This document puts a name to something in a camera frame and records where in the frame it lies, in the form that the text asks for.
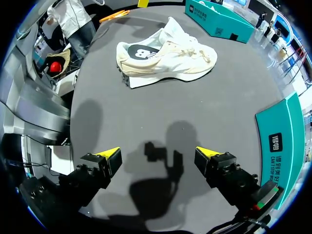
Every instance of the gray table surface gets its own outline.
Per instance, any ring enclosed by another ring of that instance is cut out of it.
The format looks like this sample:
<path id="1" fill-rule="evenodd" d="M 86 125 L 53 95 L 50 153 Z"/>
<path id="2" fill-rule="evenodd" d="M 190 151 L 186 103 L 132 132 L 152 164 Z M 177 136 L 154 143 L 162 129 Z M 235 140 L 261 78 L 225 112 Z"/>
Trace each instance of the gray table surface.
<path id="1" fill-rule="evenodd" d="M 192 82 L 170 79 L 131 90 L 116 68 L 116 46 L 147 38 L 164 27 L 168 16 L 216 50 L 216 66 Z M 182 6 L 137 9 L 103 23 L 74 92 L 73 158 L 76 166 L 88 152 L 119 146 L 123 165 L 109 187 L 100 190 L 81 212 L 109 219 L 114 225 L 152 231 L 206 233 L 231 220 L 237 209 L 218 189 L 209 188 L 194 165 L 195 147 L 229 151 L 247 172 L 260 176 L 254 115 L 280 100 L 273 78 L 251 45 L 210 37 L 184 14 Z M 184 172 L 176 193 L 164 161 L 147 160 L 147 142 L 153 143 L 156 152 L 167 152 L 169 167 L 174 150 L 182 155 Z"/>

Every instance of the qr code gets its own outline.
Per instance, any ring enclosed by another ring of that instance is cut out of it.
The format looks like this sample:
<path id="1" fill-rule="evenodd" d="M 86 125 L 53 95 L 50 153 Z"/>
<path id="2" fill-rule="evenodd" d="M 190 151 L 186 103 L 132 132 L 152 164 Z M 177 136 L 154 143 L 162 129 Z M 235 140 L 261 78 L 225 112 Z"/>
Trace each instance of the qr code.
<path id="1" fill-rule="evenodd" d="M 215 30 L 215 34 L 219 36 L 222 34 L 222 32 L 223 32 L 223 28 L 216 28 Z"/>

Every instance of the person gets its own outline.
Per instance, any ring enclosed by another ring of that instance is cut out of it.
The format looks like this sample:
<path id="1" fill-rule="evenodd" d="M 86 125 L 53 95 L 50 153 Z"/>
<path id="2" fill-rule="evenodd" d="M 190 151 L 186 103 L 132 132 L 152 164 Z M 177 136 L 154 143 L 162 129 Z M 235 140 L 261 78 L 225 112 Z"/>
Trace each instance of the person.
<path id="1" fill-rule="evenodd" d="M 264 18 L 266 17 L 267 14 L 268 14 L 268 13 L 266 13 L 266 12 L 264 11 L 264 12 L 259 16 L 258 23 L 257 23 L 257 25 L 255 26 L 256 29 L 258 29 L 258 28 L 261 26 L 261 24 L 262 24 L 262 22 L 263 22 L 263 20 L 264 20 Z"/>
<path id="2" fill-rule="evenodd" d="M 96 30 L 81 1 L 57 0 L 47 14 L 47 24 L 57 22 L 78 59 L 84 58 Z"/>
<path id="3" fill-rule="evenodd" d="M 271 38 L 271 43 L 272 44 L 276 43 L 277 40 L 281 37 L 281 35 L 282 35 L 282 29 L 278 28 L 277 32 Z"/>
<path id="4" fill-rule="evenodd" d="M 264 36 L 267 37 L 267 35 L 269 34 L 271 28 L 273 27 L 274 21 L 271 21 L 269 26 L 267 27 L 267 30 L 264 33 Z"/>

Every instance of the red helmet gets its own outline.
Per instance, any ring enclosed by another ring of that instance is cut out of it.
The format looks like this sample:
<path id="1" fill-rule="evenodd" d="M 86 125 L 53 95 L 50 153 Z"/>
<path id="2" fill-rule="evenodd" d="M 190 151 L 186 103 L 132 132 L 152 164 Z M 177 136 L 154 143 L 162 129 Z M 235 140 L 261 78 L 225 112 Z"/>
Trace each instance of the red helmet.
<path id="1" fill-rule="evenodd" d="M 52 62 L 50 66 L 50 72 L 61 72 L 62 65 L 59 62 Z"/>

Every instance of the white shirt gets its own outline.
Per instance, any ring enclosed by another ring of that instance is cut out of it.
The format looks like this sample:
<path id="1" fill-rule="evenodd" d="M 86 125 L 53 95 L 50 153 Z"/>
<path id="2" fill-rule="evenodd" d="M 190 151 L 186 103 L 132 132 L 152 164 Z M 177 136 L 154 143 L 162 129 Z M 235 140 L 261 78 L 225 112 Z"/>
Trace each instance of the white shirt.
<path id="1" fill-rule="evenodd" d="M 63 0 L 50 6 L 47 14 L 57 20 L 66 38 L 91 20 L 80 0 Z"/>

